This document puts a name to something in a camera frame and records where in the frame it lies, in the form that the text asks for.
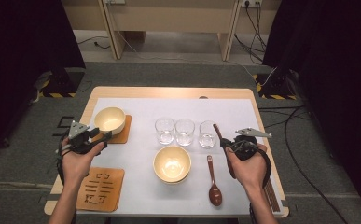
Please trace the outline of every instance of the power outlet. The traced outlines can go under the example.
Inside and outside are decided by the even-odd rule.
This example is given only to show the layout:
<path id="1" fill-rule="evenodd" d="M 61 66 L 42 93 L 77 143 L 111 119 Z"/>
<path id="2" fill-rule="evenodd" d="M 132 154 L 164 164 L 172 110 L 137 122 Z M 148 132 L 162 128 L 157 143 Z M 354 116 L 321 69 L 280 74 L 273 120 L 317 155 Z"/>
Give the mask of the power outlet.
<path id="1" fill-rule="evenodd" d="M 258 4 L 261 7 L 262 5 L 262 0 L 242 0 L 241 7 L 246 7 L 246 1 L 249 2 L 249 7 L 258 7 Z"/>

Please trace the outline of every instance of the spoon handle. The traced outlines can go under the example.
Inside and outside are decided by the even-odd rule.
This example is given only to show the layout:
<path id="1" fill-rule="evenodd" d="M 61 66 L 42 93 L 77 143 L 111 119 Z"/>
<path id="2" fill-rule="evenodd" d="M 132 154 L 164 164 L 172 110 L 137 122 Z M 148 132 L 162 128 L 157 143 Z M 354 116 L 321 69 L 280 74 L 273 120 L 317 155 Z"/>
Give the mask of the spoon handle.
<path id="1" fill-rule="evenodd" d="M 209 165 L 210 177 L 212 178 L 212 183 L 215 183 L 215 173 L 213 171 L 213 158 L 211 155 L 207 156 L 207 164 Z"/>
<path id="2" fill-rule="evenodd" d="M 214 124 L 213 128 L 215 129 L 215 132 L 217 133 L 217 136 L 220 139 L 220 146 L 221 146 L 221 141 L 223 141 L 223 136 L 221 135 L 221 132 L 218 129 L 217 124 Z M 227 158 L 227 166 L 229 167 L 229 173 L 232 176 L 232 178 L 236 179 L 235 172 L 233 171 L 233 168 L 232 168 L 232 164 L 230 163 L 230 160 L 227 157 L 226 146 L 222 146 L 222 147 L 223 147 L 223 150 L 224 150 L 224 155 L 226 155 L 226 158 Z"/>

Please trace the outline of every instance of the wooden spoon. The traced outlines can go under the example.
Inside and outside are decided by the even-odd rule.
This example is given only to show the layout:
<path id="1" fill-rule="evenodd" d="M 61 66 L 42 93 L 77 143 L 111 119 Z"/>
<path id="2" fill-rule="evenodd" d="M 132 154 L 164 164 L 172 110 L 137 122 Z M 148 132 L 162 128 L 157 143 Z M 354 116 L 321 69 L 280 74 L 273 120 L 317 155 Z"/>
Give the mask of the wooden spoon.
<path id="1" fill-rule="evenodd" d="M 209 189 L 209 199 L 214 206 L 219 206 L 223 202 L 223 196 L 220 189 L 215 184 L 215 174 L 213 172 L 213 158 L 211 155 L 207 156 L 207 163 L 209 165 L 210 177 L 212 178 L 212 186 Z"/>
<path id="2" fill-rule="evenodd" d="M 215 132 L 217 133 L 217 136 L 220 139 L 220 145 L 221 145 L 221 141 L 223 141 L 223 136 L 221 136 L 221 132 L 218 129 L 217 124 L 214 124 L 213 128 L 215 129 Z M 232 168 L 232 164 L 230 163 L 230 160 L 227 157 L 227 152 L 226 152 L 226 147 L 225 146 L 223 146 L 223 150 L 224 150 L 224 155 L 226 155 L 226 158 L 227 158 L 227 166 L 229 167 L 229 173 L 232 176 L 232 178 L 236 179 L 235 172 L 233 171 L 233 168 Z"/>

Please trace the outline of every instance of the forearm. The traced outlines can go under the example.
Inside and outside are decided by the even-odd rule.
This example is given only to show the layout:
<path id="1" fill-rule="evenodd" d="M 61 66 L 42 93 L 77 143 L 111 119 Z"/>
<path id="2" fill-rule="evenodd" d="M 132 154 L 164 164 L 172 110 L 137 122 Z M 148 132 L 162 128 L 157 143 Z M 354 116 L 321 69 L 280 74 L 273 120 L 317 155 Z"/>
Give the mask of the forearm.
<path id="1" fill-rule="evenodd" d="M 61 196 L 49 219 L 49 224 L 71 223 L 73 219 L 73 214 L 76 211 L 76 201 L 77 201 L 79 186 L 80 184 L 78 183 L 65 184 Z"/>
<path id="2" fill-rule="evenodd" d="M 278 223 L 262 188 L 245 189 L 258 223 Z"/>

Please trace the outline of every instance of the gray carpet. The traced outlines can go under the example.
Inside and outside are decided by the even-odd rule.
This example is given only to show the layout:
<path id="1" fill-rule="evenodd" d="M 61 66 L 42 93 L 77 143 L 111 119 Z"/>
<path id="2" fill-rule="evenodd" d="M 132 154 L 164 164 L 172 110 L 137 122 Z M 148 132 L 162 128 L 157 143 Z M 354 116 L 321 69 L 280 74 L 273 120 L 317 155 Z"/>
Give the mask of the gray carpet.
<path id="1" fill-rule="evenodd" d="M 259 66 L 249 71 L 268 72 Z M 62 133 L 61 117 L 79 120 L 96 86 L 217 87 L 251 89 L 258 107 L 303 105 L 297 100 L 267 100 L 257 97 L 253 79 L 235 65 L 87 63 L 74 98 L 40 98 L 24 113 L 10 137 L 10 146 L 0 148 L 0 223 L 45 223 L 45 198 L 57 175 L 54 150 Z M 290 216 L 281 223 L 342 223 L 333 209 L 306 181 L 290 157 L 285 142 L 285 124 L 293 109 L 261 109 L 272 154 L 285 191 Z M 349 223 L 361 223 L 361 199 L 342 167 L 331 159 L 323 136 L 307 109 L 287 125 L 287 140 L 299 167 L 338 208 Z M 17 186 L 8 182 L 20 183 Z M 104 223 L 101 217 L 80 217 L 78 223 Z"/>

